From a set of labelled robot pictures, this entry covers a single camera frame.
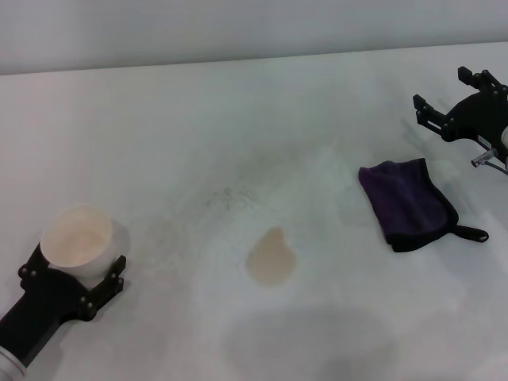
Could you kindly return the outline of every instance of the white cup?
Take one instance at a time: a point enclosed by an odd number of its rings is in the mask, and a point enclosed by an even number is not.
[[[89,205],[58,215],[40,239],[40,250],[52,267],[73,275],[85,287],[102,281],[115,261],[111,220]]]

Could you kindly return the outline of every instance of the black strap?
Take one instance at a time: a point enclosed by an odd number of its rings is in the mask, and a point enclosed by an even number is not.
[[[470,228],[468,226],[457,225],[453,228],[452,233],[465,240],[476,241],[483,243],[489,239],[489,233],[485,230]]]

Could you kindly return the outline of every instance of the purple towel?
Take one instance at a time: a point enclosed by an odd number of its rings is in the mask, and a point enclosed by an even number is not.
[[[362,167],[358,178],[396,252],[416,250],[446,233],[478,242],[488,238],[482,230],[457,226],[459,216],[430,181],[425,159]]]

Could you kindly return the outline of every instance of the white table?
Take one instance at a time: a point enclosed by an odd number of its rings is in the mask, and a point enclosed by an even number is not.
[[[416,124],[508,83],[508,44],[0,77],[0,311],[60,210],[128,231],[125,291],[63,326],[27,380],[462,381],[508,375],[508,178]],[[360,166],[425,157],[463,224],[407,254],[384,243]],[[295,273],[245,270],[271,227]]]

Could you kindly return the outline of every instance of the beige stain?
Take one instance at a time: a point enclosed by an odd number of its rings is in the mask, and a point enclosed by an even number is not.
[[[269,229],[248,254],[247,273],[259,284],[277,286],[287,280],[296,268],[296,255],[284,242],[284,231]]]

